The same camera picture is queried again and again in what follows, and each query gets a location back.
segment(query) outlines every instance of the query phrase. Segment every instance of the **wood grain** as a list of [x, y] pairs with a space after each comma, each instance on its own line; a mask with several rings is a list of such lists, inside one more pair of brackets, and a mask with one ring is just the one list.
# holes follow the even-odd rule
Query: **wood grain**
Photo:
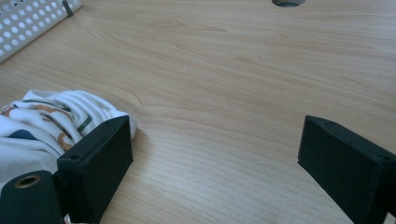
[[138, 120], [102, 223], [350, 223], [296, 164], [304, 116], [396, 153], [393, 0], [84, 0], [0, 65], [0, 105], [82, 89]]

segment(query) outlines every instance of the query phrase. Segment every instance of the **white cloth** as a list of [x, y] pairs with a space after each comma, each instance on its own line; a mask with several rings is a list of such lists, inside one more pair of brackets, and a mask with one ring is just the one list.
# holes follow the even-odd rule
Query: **white cloth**
[[[0, 115], [0, 190], [28, 172], [57, 171], [56, 160], [105, 120], [128, 115], [85, 91], [28, 91]], [[134, 138], [136, 121], [130, 116]]]

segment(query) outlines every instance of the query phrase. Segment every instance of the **wooden table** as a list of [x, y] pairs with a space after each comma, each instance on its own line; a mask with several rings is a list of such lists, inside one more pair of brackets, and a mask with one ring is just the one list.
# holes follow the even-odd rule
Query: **wooden table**
[[83, 0], [0, 65], [0, 105], [82, 89], [138, 121], [102, 223], [350, 223], [297, 162], [305, 115], [396, 153], [394, 0]]

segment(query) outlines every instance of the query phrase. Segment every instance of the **crumpled cloth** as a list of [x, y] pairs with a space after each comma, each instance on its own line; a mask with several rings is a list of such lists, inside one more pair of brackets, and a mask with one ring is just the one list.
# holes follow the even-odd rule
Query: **crumpled cloth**
[[[1, 110], [0, 190], [29, 172], [55, 173], [56, 160], [100, 123], [128, 115], [85, 91], [28, 91]], [[130, 116], [134, 138], [136, 121]]]

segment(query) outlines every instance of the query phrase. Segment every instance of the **perforated metal plate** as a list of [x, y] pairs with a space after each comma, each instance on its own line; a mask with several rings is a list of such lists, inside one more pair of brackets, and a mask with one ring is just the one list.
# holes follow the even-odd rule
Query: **perforated metal plate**
[[[68, 0], [72, 11], [80, 0]], [[67, 17], [62, 0], [0, 0], [0, 63]]]

